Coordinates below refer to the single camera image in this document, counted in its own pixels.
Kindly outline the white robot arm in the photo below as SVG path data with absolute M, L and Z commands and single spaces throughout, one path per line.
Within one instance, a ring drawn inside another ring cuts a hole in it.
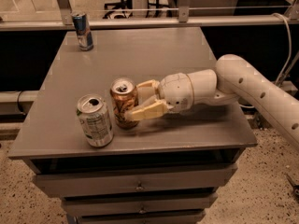
M 242 98 L 299 147 L 299 101 L 237 55 L 221 56 L 213 69 L 145 81 L 137 90 L 139 105 L 124 113 L 128 120 L 159 118 L 199 104 L 228 105 Z

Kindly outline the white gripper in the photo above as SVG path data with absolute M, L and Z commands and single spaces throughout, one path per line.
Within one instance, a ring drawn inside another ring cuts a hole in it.
M 126 120 L 155 119 L 169 110 L 178 113 L 190 109 L 193 105 L 192 83 L 186 74 L 169 75 L 160 82 L 148 80 L 136 87 L 139 105 L 124 113 Z

